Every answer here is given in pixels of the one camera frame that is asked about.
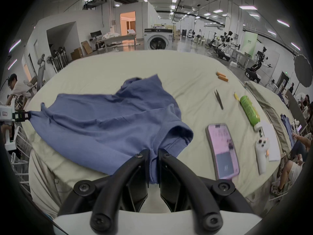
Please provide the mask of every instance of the box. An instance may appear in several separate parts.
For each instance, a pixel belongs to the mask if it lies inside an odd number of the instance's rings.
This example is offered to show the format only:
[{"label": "box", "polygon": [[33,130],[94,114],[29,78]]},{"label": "box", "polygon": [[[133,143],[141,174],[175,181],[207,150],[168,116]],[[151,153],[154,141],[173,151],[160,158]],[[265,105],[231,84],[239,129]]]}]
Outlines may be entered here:
[{"label": "box", "polygon": [[83,45],[85,51],[87,52],[87,54],[92,53],[92,48],[90,47],[88,41],[83,41],[81,42],[81,45]]},{"label": "box", "polygon": [[81,48],[74,49],[74,52],[71,53],[72,60],[76,60],[83,57],[83,51]]}]

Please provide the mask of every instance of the tweezers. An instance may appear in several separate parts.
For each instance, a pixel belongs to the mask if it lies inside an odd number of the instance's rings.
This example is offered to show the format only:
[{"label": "tweezers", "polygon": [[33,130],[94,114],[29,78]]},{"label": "tweezers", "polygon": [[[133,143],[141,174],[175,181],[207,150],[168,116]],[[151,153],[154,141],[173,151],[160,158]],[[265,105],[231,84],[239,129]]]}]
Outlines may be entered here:
[{"label": "tweezers", "polygon": [[221,109],[223,110],[224,107],[223,107],[223,104],[222,104],[222,101],[221,101],[221,97],[219,96],[219,93],[218,93],[217,89],[215,89],[214,94],[216,96],[217,101],[219,102],[219,105],[221,106]]}]

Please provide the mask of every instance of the washing machine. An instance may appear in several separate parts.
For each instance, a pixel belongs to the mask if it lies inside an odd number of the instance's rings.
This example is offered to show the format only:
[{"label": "washing machine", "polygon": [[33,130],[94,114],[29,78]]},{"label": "washing machine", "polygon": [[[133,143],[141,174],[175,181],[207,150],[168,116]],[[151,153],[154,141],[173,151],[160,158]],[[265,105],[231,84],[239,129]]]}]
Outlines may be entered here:
[{"label": "washing machine", "polygon": [[172,49],[172,29],[145,29],[145,49]]}]

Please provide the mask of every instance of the smartphone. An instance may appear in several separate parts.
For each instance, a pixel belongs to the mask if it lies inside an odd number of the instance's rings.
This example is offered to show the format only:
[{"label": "smartphone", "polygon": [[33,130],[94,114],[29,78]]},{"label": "smartphone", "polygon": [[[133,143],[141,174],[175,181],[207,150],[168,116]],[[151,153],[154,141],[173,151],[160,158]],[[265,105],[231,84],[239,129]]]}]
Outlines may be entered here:
[{"label": "smartphone", "polygon": [[231,179],[239,174],[239,163],[233,140],[226,124],[210,124],[206,128],[211,147],[216,179]]}]

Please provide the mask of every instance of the table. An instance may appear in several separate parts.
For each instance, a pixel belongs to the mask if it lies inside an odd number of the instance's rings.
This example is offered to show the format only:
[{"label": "table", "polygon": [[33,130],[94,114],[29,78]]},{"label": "table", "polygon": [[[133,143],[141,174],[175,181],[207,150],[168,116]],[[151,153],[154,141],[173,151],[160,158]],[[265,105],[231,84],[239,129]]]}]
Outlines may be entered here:
[{"label": "table", "polygon": [[239,54],[239,55],[241,55],[241,56],[243,56],[243,57],[245,57],[247,59],[247,61],[245,62],[245,65],[244,65],[244,70],[246,70],[249,61],[254,62],[250,57],[247,57],[244,53],[240,52],[239,50],[234,49],[234,52]]},{"label": "table", "polygon": [[[218,79],[217,71],[225,74],[229,81]],[[233,96],[234,92],[239,97],[248,95],[261,120],[268,123],[269,120],[239,79],[214,58],[173,50],[142,50],[77,59],[50,79],[26,110],[40,111],[41,102],[49,107],[59,93],[114,94],[125,80],[154,74],[158,74],[163,88],[175,98],[182,112],[182,121],[194,132],[194,139],[178,155],[179,160],[198,176],[215,179],[205,128],[210,123],[225,123],[233,138],[240,166],[240,174],[232,179],[236,188],[247,196],[268,180],[279,161],[267,162],[266,172],[259,175],[254,146],[260,136],[253,131],[245,112]],[[216,100],[215,88],[224,110]],[[39,137],[29,121],[23,122],[22,126],[37,155],[67,185],[73,187],[79,180],[95,180],[104,176],[62,157]]]},{"label": "table", "polygon": [[111,38],[102,38],[102,39],[95,39],[92,40],[91,43],[93,44],[97,44],[98,45],[98,49],[99,49],[99,43],[104,43],[104,47],[105,47],[105,52],[108,52],[108,48],[114,48],[114,46],[112,47],[108,47],[108,44],[111,44],[113,42],[120,42],[120,41],[124,41],[124,40],[134,40],[134,46],[135,46],[135,50],[136,50],[136,34],[128,34],[125,36],[119,36],[119,37],[111,37]]}]

